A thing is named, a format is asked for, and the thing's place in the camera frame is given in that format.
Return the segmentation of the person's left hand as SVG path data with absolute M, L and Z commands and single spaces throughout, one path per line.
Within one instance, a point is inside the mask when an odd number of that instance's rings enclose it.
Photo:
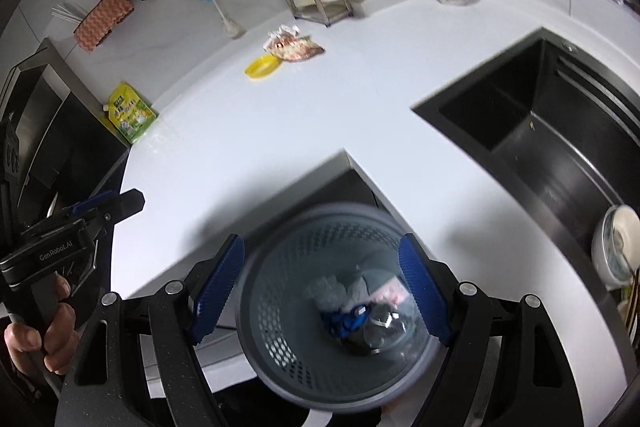
M 4 330 L 4 343 L 10 359 L 17 370 L 27 376 L 35 377 L 39 373 L 30 354 L 41 349 L 46 351 L 43 364 L 47 370 L 64 375 L 70 368 L 70 362 L 79 343 L 79 335 L 75 329 L 75 310 L 68 303 L 64 303 L 64 299 L 70 295 L 70 284 L 58 275 L 55 289 L 58 295 L 58 309 L 44 338 L 25 324 L 10 323 Z

